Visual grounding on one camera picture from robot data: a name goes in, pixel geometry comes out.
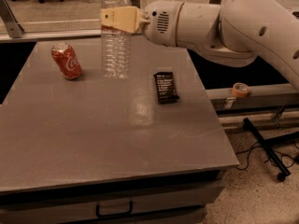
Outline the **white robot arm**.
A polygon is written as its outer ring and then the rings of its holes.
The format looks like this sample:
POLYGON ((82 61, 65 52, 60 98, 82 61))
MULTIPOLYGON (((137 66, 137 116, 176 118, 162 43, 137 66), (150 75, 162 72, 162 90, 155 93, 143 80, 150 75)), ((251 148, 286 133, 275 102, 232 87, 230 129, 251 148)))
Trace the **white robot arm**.
POLYGON ((275 0, 222 5, 159 0, 140 10, 101 10, 101 22, 148 41, 190 49, 213 63, 243 67, 260 57, 299 90, 299 20, 275 0))

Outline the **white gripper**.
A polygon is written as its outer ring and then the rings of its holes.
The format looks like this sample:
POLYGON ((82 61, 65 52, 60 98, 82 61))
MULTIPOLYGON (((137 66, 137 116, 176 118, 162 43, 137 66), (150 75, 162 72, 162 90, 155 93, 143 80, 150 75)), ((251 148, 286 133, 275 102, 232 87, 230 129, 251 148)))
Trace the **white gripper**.
POLYGON ((182 6, 183 3, 179 1, 158 0, 148 4, 144 13, 137 7, 102 8, 100 19, 104 27, 130 34, 146 24, 142 33, 148 41, 156 45, 175 47, 178 17, 182 6))

